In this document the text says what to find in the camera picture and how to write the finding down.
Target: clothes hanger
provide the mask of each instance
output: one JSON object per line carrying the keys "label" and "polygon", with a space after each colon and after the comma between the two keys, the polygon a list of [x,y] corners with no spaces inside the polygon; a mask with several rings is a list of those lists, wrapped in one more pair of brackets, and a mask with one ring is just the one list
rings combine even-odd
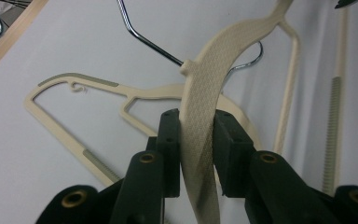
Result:
{"label": "clothes hanger", "polygon": [[[118,181],[118,175],[103,164],[92,152],[87,150],[72,134],[65,130],[57,120],[50,116],[34,101],[43,91],[61,83],[67,83],[71,91],[83,91],[86,87],[91,87],[126,96],[127,100],[120,108],[120,116],[147,136],[157,136],[157,132],[129,113],[131,105],[134,104],[137,99],[181,99],[184,89],[183,84],[172,84],[151,90],[139,90],[96,77],[88,77],[77,73],[67,73],[51,77],[41,82],[26,96],[24,101],[25,108],[106,186],[110,186]],[[261,149],[261,144],[257,137],[255,127],[243,114],[242,110],[222,94],[218,100],[217,108],[232,114],[242,128],[253,138],[255,148]]]}
{"label": "clothes hanger", "polygon": [[[123,21],[129,29],[130,21],[123,13],[123,1],[117,2]],[[187,60],[181,64],[168,52],[143,41],[180,65],[180,72],[186,76],[179,115],[182,135],[181,163],[188,197],[199,223],[220,223],[213,177],[212,127],[217,98],[227,71],[240,54],[272,32],[277,25],[292,38],[292,57],[273,148],[274,151],[282,153],[299,54],[298,36],[284,18],[292,2],[293,0],[279,0],[266,18],[240,21],[228,26],[209,41],[194,62]]]}

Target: white table surface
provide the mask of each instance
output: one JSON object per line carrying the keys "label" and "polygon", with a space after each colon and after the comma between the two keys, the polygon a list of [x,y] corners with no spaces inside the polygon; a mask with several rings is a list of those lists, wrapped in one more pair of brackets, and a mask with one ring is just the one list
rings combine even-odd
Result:
{"label": "white table surface", "polygon": [[[203,45],[235,21],[267,16],[273,0],[126,1],[135,29],[180,60],[195,59]],[[296,0],[288,22],[301,38],[284,157],[312,187],[321,189],[331,78],[334,75],[337,1]],[[350,10],[340,184],[358,185],[358,3]],[[224,88],[271,150],[290,57],[290,39],[279,28],[263,39],[265,56],[234,74]],[[253,46],[236,64],[251,61]],[[133,38],[114,0],[50,0],[0,62],[0,223],[33,223],[59,191],[82,184],[104,186],[24,108],[36,85],[75,72],[140,89],[184,83],[179,67]],[[119,115],[121,96],[67,85],[36,100],[113,170],[124,175],[147,137]],[[140,101],[131,113],[157,129],[159,115],[179,101]],[[222,223],[247,223],[243,200],[221,198]],[[172,223],[195,223],[182,186],[166,202]]]}

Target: beige ribbed strip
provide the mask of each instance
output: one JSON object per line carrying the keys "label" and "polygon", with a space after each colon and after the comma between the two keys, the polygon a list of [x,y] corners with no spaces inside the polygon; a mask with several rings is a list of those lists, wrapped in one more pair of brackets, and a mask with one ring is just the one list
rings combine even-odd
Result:
{"label": "beige ribbed strip", "polygon": [[199,223],[220,223],[213,174],[212,131],[216,103],[226,73],[247,48],[268,35],[293,0],[278,1],[265,19],[235,23],[216,35],[195,62],[186,60],[186,76],[179,120],[181,163],[189,200]]}

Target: wooden edge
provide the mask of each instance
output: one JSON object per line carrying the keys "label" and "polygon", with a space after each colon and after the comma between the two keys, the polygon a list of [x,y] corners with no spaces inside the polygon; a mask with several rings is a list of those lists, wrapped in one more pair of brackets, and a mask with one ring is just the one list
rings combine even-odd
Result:
{"label": "wooden edge", "polygon": [[30,26],[48,0],[34,0],[0,38],[0,61]]}

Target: metal hanger hook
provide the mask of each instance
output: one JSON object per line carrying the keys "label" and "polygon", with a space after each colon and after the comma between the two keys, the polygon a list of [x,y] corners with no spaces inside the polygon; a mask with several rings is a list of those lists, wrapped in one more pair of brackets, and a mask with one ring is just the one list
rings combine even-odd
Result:
{"label": "metal hanger hook", "polygon": [[[126,6],[124,5],[124,1],[123,0],[117,0],[117,4],[118,4],[118,8],[120,9],[121,17],[123,18],[124,24],[125,24],[127,30],[130,32],[130,34],[132,34],[135,38],[137,38],[142,43],[146,44],[148,47],[150,47],[151,49],[155,50],[156,52],[158,52],[159,54],[161,54],[162,56],[164,56],[165,58],[167,58],[171,62],[173,62],[173,63],[175,63],[175,64],[177,64],[179,66],[182,66],[182,64],[183,64],[182,61],[180,61],[179,59],[175,58],[169,52],[167,52],[164,49],[160,48],[159,46],[157,46],[156,44],[154,44],[153,42],[151,42],[150,40],[148,40],[147,38],[145,38],[144,36],[142,36],[141,34],[136,32],[136,30],[131,25],[129,15],[128,15],[127,10],[126,10]],[[258,43],[258,46],[260,47],[260,53],[258,54],[257,58],[255,58],[253,61],[251,61],[249,63],[244,63],[244,64],[241,64],[241,65],[232,67],[227,73],[228,76],[232,72],[234,72],[236,70],[250,67],[252,65],[257,64],[260,61],[260,59],[263,57],[264,50],[263,50],[263,44],[260,41],[258,41],[257,43]]]}

